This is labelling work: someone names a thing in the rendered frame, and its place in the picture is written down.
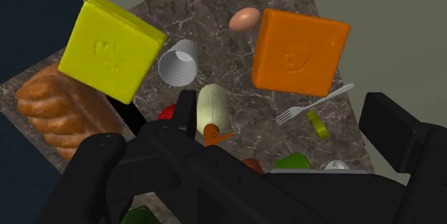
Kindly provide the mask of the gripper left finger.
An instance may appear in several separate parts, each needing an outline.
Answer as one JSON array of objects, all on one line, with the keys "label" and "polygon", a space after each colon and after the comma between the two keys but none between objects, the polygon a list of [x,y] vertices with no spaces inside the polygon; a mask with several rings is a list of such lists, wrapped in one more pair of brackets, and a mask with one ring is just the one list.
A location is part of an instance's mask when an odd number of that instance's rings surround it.
[{"label": "gripper left finger", "polygon": [[120,224],[134,196],[154,192],[185,217],[181,160],[195,140],[196,91],[183,90],[169,120],[147,122],[131,141],[101,133],[82,141],[37,224]]}]

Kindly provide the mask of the black bar-shaped object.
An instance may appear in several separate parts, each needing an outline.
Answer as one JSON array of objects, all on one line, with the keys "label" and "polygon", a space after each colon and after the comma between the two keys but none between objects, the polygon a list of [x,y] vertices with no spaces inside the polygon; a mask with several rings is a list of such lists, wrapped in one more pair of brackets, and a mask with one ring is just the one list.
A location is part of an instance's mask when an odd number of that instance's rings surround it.
[{"label": "black bar-shaped object", "polygon": [[137,136],[141,128],[147,122],[139,109],[133,104],[133,102],[130,104],[123,104],[112,97],[106,96],[106,98],[122,118],[124,123],[129,127],[130,131]]}]

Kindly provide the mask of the dark green object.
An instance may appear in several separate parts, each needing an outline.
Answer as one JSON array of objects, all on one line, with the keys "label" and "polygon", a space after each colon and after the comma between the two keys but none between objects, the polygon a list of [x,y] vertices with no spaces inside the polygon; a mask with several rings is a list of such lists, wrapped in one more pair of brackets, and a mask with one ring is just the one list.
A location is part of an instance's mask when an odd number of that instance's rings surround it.
[{"label": "dark green object", "polygon": [[129,210],[122,219],[121,224],[161,224],[161,222],[147,206],[142,205]]}]

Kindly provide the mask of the brown bread loaf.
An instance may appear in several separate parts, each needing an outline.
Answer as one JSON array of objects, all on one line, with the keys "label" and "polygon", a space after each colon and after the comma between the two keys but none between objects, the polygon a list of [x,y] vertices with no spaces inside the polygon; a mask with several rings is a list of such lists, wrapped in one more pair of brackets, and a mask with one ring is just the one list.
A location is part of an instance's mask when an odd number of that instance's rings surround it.
[{"label": "brown bread loaf", "polygon": [[66,160],[97,133],[121,134],[123,125],[96,89],[68,77],[55,62],[33,75],[15,97],[17,109]]}]

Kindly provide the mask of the red round object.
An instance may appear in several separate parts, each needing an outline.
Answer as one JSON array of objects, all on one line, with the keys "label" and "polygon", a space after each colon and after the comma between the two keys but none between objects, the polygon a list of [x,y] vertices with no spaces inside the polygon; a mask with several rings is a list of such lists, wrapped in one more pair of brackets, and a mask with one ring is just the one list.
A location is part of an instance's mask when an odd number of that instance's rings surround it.
[{"label": "red round object", "polygon": [[167,106],[162,112],[158,115],[158,119],[160,120],[170,120],[173,116],[173,112],[175,110],[176,104],[171,104]]}]

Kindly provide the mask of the white round object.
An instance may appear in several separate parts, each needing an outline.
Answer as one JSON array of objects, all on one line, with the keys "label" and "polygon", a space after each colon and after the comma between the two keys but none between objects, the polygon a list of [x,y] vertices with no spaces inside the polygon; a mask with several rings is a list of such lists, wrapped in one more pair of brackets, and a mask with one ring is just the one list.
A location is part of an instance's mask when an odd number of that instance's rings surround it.
[{"label": "white round object", "polygon": [[350,167],[341,160],[333,160],[325,165],[325,170],[349,170]]}]

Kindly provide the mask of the grey flat plate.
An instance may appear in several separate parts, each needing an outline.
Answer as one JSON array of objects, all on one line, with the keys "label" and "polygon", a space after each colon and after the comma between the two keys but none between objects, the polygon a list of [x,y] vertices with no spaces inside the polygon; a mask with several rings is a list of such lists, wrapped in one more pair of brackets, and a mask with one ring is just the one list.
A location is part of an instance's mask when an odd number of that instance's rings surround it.
[{"label": "grey flat plate", "polygon": [[292,168],[275,168],[271,170],[271,174],[370,174],[365,170],[351,169],[328,169],[328,170],[310,170],[310,169],[292,169]]}]

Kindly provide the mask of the orange carrot-shaped object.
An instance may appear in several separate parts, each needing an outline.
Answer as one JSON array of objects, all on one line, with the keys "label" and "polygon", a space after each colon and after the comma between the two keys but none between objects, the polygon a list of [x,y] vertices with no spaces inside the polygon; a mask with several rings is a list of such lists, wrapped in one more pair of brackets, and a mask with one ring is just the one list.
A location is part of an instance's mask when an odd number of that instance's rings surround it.
[{"label": "orange carrot-shaped object", "polygon": [[206,147],[217,145],[219,142],[226,140],[233,135],[232,132],[220,135],[219,128],[215,124],[208,124],[203,129],[204,145]]}]

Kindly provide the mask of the yellow cube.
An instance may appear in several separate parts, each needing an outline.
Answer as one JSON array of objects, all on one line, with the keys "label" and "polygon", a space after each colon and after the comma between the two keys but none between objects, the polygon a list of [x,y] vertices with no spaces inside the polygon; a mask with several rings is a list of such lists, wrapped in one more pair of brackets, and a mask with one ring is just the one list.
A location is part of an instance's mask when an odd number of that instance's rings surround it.
[{"label": "yellow cube", "polygon": [[130,104],[167,35],[108,0],[82,5],[58,70]]}]

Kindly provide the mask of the pale green oblong vegetable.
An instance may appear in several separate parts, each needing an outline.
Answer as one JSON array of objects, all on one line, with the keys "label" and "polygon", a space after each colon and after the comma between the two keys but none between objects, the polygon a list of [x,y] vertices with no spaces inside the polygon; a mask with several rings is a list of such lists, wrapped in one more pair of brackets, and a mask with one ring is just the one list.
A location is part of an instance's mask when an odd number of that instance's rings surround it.
[{"label": "pale green oblong vegetable", "polygon": [[229,130],[229,98],[227,91],[217,85],[208,84],[201,89],[197,101],[197,130],[203,134],[208,124],[215,124],[220,133]]}]

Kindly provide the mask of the silver fork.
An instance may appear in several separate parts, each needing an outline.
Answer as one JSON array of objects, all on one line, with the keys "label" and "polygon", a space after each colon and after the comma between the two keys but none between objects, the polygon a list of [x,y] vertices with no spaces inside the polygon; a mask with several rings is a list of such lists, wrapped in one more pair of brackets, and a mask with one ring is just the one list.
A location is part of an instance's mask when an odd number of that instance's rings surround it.
[{"label": "silver fork", "polygon": [[310,105],[307,105],[306,107],[290,107],[288,110],[286,110],[285,112],[283,112],[282,114],[277,116],[277,118],[275,119],[275,122],[277,125],[281,125],[281,124],[287,122],[288,120],[290,120],[291,118],[296,117],[299,113],[301,113],[307,109],[310,109],[322,102],[326,102],[327,100],[332,99],[333,97],[344,94],[344,93],[350,91],[351,89],[353,89],[354,87],[355,87],[354,83],[346,84],[343,87],[340,87],[339,89],[331,92],[326,97],[319,99],[316,102],[314,102]]}]

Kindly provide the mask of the grey ribbed cup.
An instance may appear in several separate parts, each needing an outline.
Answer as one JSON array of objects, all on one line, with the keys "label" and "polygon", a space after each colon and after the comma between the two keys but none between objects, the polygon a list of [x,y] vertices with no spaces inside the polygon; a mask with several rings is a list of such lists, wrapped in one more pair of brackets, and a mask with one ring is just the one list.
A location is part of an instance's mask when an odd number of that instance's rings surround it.
[{"label": "grey ribbed cup", "polygon": [[182,39],[164,53],[158,62],[158,72],[164,82],[173,87],[190,84],[198,71],[198,47]]}]

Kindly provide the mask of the brown round object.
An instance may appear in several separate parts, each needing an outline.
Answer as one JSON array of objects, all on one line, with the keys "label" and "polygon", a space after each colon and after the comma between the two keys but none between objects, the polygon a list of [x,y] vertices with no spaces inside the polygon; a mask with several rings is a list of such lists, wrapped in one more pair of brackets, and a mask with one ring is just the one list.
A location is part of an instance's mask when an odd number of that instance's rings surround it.
[{"label": "brown round object", "polygon": [[253,158],[246,158],[241,160],[246,166],[250,167],[252,170],[254,170],[255,172],[259,173],[260,175],[264,174],[264,171],[261,167],[261,165],[259,164],[259,162]]}]

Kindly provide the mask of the orange cube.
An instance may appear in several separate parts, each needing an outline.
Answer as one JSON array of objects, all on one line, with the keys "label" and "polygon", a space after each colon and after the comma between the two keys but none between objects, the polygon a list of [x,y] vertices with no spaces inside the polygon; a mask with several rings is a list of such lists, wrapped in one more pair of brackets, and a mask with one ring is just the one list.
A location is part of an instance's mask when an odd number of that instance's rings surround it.
[{"label": "orange cube", "polygon": [[254,86],[326,97],[350,29],[341,21],[265,9],[251,70]]}]

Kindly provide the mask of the brown egg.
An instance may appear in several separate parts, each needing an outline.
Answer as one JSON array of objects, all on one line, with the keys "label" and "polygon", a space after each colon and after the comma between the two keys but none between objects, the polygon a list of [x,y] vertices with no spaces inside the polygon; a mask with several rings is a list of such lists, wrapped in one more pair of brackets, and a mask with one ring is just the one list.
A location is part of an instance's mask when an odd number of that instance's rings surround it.
[{"label": "brown egg", "polygon": [[236,32],[248,31],[254,28],[261,19],[261,13],[253,7],[246,7],[236,12],[229,22],[229,29]]}]

